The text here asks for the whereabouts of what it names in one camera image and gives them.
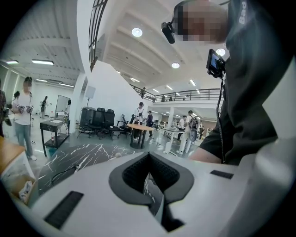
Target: floor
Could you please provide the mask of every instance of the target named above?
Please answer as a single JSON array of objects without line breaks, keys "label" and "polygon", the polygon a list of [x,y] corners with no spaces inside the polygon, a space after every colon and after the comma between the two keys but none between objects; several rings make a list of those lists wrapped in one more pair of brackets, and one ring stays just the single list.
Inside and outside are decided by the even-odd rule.
[{"label": "floor", "polygon": [[[32,144],[34,155],[37,157],[36,161],[29,160],[29,163],[31,165],[31,168],[33,170],[34,175],[36,178],[39,177],[40,171],[42,167],[50,161],[49,152],[47,149],[47,157],[44,156],[44,151],[42,147],[42,141],[41,141],[41,130],[40,130],[40,122],[48,120],[49,118],[42,119],[38,115],[33,115],[34,122],[33,127],[31,129],[31,139],[32,141],[35,141],[35,144]],[[66,128],[63,126],[61,128],[62,133],[66,133]],[[3,131],[7,139],[11,140],[14,143],[17,142],[17,138],[14,135],[14,128],[13,127],[7,127],[6,125],[3,126]],[[78,131],[76,133],[71,134],[70,137],[61,145],[59,150],[66,149],[73,146],[78,146],[82,144],[96,144],[96,143],[103,143],[104,145],[113,145],[121,148],[127,148],[135,150],[135,152],[142,152],[142,151],[163,151],[165,149],[165,145],[167,142],[170,141],[170,139],[163,135],[163,132],[160,131],[154,131],[153,132],[153,138],[149,137],[148,134],[145,137],[145,148],[142,150],[133,149],[130,147],[130,136],[126,138],[125,135],[121,135],[119,139],[117,136],[114,136],[114,140],[111,140],[108,135],[105,136],[105,138],[101,138],[101,140],[97,136],[93,136],[91,138],[88,138],[88,134],[81,133],[80,136],[78,136]],[[48,141],[51,139],[51,132],[44,131],[44,140]],[[172,145],[172,151],[176,153],[176,151],[179,149],[180,142],[174,139],[173,145]],[[179,155],[183,158],[188,158],[195,150],[197,149],[196,145],[191,145],[190,150],[188,153],[185,153],[183,155]],[[4,184],[9,188],[13,180],[19,176],[26,174],[26,169],[22,162],[17,162],[10,170],[7,172],[7,175],[3,177]]]}]

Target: cardboard box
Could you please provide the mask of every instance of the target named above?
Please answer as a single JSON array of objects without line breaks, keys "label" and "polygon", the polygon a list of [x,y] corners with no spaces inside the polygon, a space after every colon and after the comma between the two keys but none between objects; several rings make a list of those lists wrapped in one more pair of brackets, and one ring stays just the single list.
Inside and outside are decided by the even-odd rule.
[{"label": "cardboard box", "polygon": [[31,181],[33,186],[31,188],[31,190],[29,191],[28,195],[27,195],[27,198],[26,200],[24,201],[24,203],[27,205],[30,201],[30,196],[31,196],[31,193],[32,191],[34,190],[34,188],[36,187],[37,185],[37,182],[35,181],[35,179],[33,179],[32,177],[28,176],[28,175],[22,175],[20,177],[18,177],[13,183],[13,187],[12,187],[12,190],[11,190],[11,193],[12,195],[19,199],[19,191],[22,190],[22,188],[25,186],[25,183],[27,181]]}]

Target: cable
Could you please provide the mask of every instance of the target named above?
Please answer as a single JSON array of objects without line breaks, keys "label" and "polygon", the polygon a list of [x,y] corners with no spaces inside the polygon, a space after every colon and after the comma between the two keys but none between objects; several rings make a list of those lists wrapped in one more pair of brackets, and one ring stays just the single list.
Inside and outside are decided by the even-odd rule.
[{"label": "cable", "polygon": [[225,163],[224,151],[223,151],[223,133],[222,133],[221,121],[219,117],[219,105],[220,105],[221,96],[222,96],[222,87],[223,87],[223,78],[221,79],[221,87],[220,87],[220,94],[219,94],[219,99],[217,103],[217,108],[216,108],[216,116],[217,116],[217,122],[218,122],[220,140],[221,140],[221,151],[222,151],[221,163]]}]

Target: round ceiling light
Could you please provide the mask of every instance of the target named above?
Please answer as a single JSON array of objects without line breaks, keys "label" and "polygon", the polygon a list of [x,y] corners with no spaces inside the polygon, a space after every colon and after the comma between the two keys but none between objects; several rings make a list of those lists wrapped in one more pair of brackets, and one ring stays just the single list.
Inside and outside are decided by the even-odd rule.
[{"label": "round ceiling light", "polygon": [[133,36],[135,36],[135,37],[141,37],[142,34],[143,34],[142,30],[139,29],[139,28],[134,28],[134,29],[131,31],[131,33],[132,33]]},{"label": "round ceiling light", "polygon": [[180,64],[178,64],[177,62],[174,62],[172,64],[172,68],[174,68],[174,69],[178,69],[179,67],[180,67]]},{"label": "round ceiling light", "polygon": [[225,55],[225,50],[224,49],[217,49],[216,53],[219,54],[220,56],[224,56]]}]

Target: black railing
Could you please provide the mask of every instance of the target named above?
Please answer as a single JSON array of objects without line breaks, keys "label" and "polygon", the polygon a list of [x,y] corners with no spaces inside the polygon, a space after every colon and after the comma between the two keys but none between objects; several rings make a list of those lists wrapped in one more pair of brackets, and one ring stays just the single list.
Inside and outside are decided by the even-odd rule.
[{"label": "black railing", "polygon": [[133,86],[137,93],[142,96],[143,98],[149,101],[154,102],[169,102],[169,101],[184,101],[184,100],[218,100],[220,89],[213,88],[213,89],[200,89],[200,90],[190,90],[190,91],[179,91],[179,92],[172,92],[167,94],[160,94],[160,95],[153,95],[147,91],[143,91],[143,89]]},{"label": "black railing", "polygon": [[96,63],[96,45],[97,45],[97,37],[99,26],[101,23],[102,15],[107,4],[108,0],[95,0],[92,7],[92,15],[91,20],[89,22],[89,44],[88,44],[88,53],[89,53],[89,65],[91,67],[91,71],[93,70],[93,66]]}]

